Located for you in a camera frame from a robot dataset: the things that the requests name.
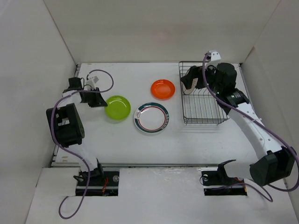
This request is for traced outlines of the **lime green plate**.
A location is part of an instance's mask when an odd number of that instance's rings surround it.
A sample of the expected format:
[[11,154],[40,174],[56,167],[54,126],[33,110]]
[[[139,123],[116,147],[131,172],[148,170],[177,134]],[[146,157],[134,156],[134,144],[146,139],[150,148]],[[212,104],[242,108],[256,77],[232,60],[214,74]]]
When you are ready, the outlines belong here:
[[123,120],[129,116],[131,112],[130,102],[123,96],[111,96],[107,100],[105,107],[106,115],[114,120]]

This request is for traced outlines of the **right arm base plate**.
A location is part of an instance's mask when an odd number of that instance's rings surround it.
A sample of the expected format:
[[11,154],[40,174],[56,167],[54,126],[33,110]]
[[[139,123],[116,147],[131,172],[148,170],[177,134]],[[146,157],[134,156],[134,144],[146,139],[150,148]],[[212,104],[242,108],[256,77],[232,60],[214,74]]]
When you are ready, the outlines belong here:
[[243,179],[221,176],[217,170],[202,170],[200,183],[205,196],[247,196]]

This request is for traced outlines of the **white plate green red rim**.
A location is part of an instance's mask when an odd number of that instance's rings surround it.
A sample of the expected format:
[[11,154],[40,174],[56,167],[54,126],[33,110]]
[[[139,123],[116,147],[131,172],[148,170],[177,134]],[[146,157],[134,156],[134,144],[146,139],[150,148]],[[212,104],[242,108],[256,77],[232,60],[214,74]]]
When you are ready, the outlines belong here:
[[169,119],[169,113],[163,105],[149,102],[136,109],[133,122],[139,131],[156,134],[167,127]]

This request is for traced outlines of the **white plate orange sunburst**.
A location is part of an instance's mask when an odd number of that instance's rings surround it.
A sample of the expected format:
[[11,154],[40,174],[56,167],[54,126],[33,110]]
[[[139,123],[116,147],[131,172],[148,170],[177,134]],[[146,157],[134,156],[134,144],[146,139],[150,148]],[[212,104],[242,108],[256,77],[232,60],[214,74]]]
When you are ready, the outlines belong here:
[[198,78],[194,78],[192,81],[188,80],[185,83],[185,92],[192,92],[197,86]]

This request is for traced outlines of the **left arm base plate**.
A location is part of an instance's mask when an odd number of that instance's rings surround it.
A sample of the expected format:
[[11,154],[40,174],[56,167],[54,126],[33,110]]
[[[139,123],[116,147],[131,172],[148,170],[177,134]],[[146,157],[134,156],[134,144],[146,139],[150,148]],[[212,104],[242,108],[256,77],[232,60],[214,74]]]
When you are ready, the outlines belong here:
[[[95,179],[95,177],[90,179],[86,196],[118,196],[120,172],[108,170],[104,171],[104,175],[103,179]],[[82,196],[86,188],[87,178],[83,179],[79,175],[74,175],[73,178],[77,181],[75,194]]]

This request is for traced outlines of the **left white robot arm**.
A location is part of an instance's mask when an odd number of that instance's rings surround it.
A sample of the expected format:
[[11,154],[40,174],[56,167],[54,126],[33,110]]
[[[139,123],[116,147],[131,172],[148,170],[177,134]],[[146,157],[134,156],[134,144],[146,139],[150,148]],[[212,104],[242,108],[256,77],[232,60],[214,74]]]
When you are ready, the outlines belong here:
[[63,98],[56,108],[46,110],[52,139],[78,158],[81,171],[76,179],[80,182],[89,179],[94,185],[102,184],[105,175],[98,159],[87,151],[83,143],[85,130],[76,104],[88,104],[91,108],[107,107],[99,88],[95,86],[98,80],[97,76],[88,78],[86,84],[82,85],[80,78],[69,78],[69,87],[63,91]]

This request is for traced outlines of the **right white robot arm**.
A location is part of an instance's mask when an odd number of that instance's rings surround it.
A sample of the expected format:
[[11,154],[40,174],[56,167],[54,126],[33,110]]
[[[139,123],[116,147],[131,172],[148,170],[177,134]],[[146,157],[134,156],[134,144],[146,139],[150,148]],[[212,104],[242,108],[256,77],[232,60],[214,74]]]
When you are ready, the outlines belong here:
[[180,75],[185,95],[194,89],[206,89],[218,106],[239,126],[251,143],[258,160],[255,163],[228,167],[229,161],[218,165],[217,181],[226,184],[233,177],[252,179],[263,187],[284,179],[298,163],[295,150],[270,129],[254,113],[247,96],[236,88],[237,72],[230,63],[191,66]]

